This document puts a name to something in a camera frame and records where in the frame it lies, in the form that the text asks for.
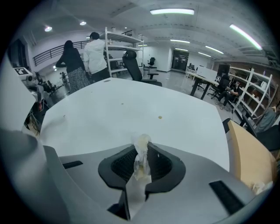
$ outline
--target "black pants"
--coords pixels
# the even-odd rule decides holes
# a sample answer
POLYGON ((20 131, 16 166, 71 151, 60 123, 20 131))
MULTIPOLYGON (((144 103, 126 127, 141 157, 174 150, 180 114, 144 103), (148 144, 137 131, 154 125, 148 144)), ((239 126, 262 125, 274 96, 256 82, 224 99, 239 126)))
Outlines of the black pants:
POLYGON ((97 73, 92 74, 91 76, 95 82, 99 82, 103 79, 110 78, 110 73, 108 71, 108 68, 105 68, 97 73))
POLYGON ((227 91, 223 91, 221 94, 220 94, 220 97, 218 98, 218 101, 221 101, 221 99, 225 97, 224 99, 224 106, 227 105, 228 101, 229 100, 234 100, 235 96, 234 95, 231 95, 229 93, 227 93, 227 91))

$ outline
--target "woman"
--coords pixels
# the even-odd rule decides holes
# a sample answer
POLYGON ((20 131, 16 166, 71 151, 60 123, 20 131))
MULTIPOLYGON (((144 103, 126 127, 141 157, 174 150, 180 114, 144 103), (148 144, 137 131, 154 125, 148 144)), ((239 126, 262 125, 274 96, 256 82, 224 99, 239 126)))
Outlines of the woman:
POLYGON ((66 67, 71 93, 74 93, 90 84, 85 74, 84 63, 78 50, 73 47, 72 41, 67 40, 65 42, 63 54, 56 63, 56 67, 66 67))

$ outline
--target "black vent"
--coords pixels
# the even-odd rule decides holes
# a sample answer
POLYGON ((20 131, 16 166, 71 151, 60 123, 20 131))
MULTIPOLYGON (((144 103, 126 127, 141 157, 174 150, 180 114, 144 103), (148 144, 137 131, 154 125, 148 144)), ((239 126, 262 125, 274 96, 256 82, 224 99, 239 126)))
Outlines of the black vent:
POLYGON ((111 164, 112 171, 121 177, 126 183, 134 172, 133 164, 136 156, 137 151, 135 149, 130 150, 122 157, 114 160, 111 164))
POLYGON ((62 164, 62 166, 64 167, 64 169, 69 169, 69 168, 79 166, 82 164, 83 163, 81 161, 74 161, 74 162, 70 162, 70 163, 64 163, 64 164, 62 164))
POLYGON ((150 166, 150 174, 153 181, 157 181, 166 176, 172 169, 171 160, 148 146, 148 161, 150 166))
POLYGON ((209 185, 230 215, 234 214, 244 206, 244 204, 222 181, 215 181, 209 183, 209 185))

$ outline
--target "desk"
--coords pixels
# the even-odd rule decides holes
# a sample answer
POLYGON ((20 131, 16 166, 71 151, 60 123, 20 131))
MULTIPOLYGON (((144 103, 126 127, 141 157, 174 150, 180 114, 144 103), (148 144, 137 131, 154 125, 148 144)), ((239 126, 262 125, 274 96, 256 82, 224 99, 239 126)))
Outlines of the desk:
POLYGON ((276 162, 272 154, 248 131, 228 122, 234 156, 234 175, 252 189, 254 183, 275 181, 276 162))
POLYGON ((135 132, 229 171, 227 139, 215 106, 132 80, 109 78, 61 100, 45 114, 40 140, 58 156, 68 156, 129 144, 135 132))
POLYGON ((206 79, 206 78, 204 78, 204 77, 202 77, 202 76, 200 76, 200 75, 198 75, 198 74, 195 74, 195 73, 192 73, 192 72, 187 72, 187 71, 186 71, 186 74, 192 75, 192 76, 196 77, 196 80, 195 80, 194 85, 193 85, 193 88, 192 88, 191 96, 193 96, 194 93, 196 92, 196 88, 197 88, 199 79, 204 80, 204 81, 207 82, 207 86, 206 86, 206 88, 205 88, 205 90, 204 90, 204 92, 203 92, 203 94, 202 94, 202 97, 200 98, 201 100, 203 100, 203 98, 204 98, 204 96, 205 96, 205 94, 206 94, 206 92, 207 92, 207 90, 208 90, 208 87, 209 87, 210 83, 211 83, 211 84, 214 84, 214 85, 216 85, 216 86, 218 85, 217 82, 208 80, 208 79, 206 79))

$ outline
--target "white shelving unit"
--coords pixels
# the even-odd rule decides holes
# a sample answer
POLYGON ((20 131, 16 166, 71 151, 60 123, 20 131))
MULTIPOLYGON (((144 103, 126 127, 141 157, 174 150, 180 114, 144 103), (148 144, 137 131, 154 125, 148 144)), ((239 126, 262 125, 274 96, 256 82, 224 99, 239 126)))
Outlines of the white shelving unit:
POLYGON ((236 68, 236 67, 230 67, 231 69, 234 69, 234 70, 237 70, 237 71, 242 71, 244 73, 244 75, 247 75, 247 78, 244 79, 242 77, 239 77, 239 76, 236 76, 236 75, 233 75, 233 74, 230 74, 230 76, 234 77, 235 79, 239 80, 239 81, 242 81, 243 83, 246 83, 246 86, 244 88, 241 88, 241 90, 243 91, 242 95, 239 97, 238 99, 238 102, 234 105, 234 109, 233 110, 238 110, 238 105, 240 103, 242 103, 251 113, 251 116, 252 117, 257 117, 256 115, 256 111, 258 110, 259 107, 261 107, 264 111, 266 110, 266 108, 270 105, 273 97, 271 98, 270 97, 270 83, 271 83, 271 80, 272 80, 272 75, 270 75, 269 77, 267 76, 264 76, 264 75, 261 75, 259 73, 256 73, 254 72, 254 69, 252 68, 251 71, 249 70, 245 70, 245 69, 241 69, 241 68, 236 68), (256 78, 260 81, 264 81, 267 83, 267 86, 265 89, 262 89, 260 86, 256 85, 255 83, 252 83, 251 82, 251 79, 252 78, 256 78), (261 99, 257 99, 256 97, 254 97, 252 94, 250 94, 249 92, 247 92, 247 89, 249 86, 252 86, 254 87, 255 90, 257 90, 258 92, 260 92, 262 94, 262 97, 261 99), (252 100, 254 100, 256 103, 257 103, 257 106, 255 109, 252 109, 247 103, 244 102, 244 96, 248 95, 252 100), (264 98, 268 98, 269 100, 269 103, 268 103, 268 106, 265 107, 263 104, 262 104, 262 101, 264 98))
POLYGON ((111 61, 122 61, 122 58, 111 58, 109 59, 109 51, 127 51, 127 50, 133 50, 133 51, 142 51, 142 74, 144 73, 144 41, 138 40, 137 38, 130 37, 124 34, 119 34, 115 32, 111 32, 107 30, 107 27, 105 28, 105 33, 100 35, 100 39, 105 40, 105 50, 107 54, 107 60, 108 60, 108 69, 110 76, 113 77, 114 73, 125 71, 127 68, 118 68, 111 70, 110 62, 111 61), (122 46, 122 45, 110 45, 110 41, 119 41, 119 42, 126 42, 129 44, 132 44, 133 46, 122 46), (142 49, 138 48, 138 43, 141 43, 142 49))

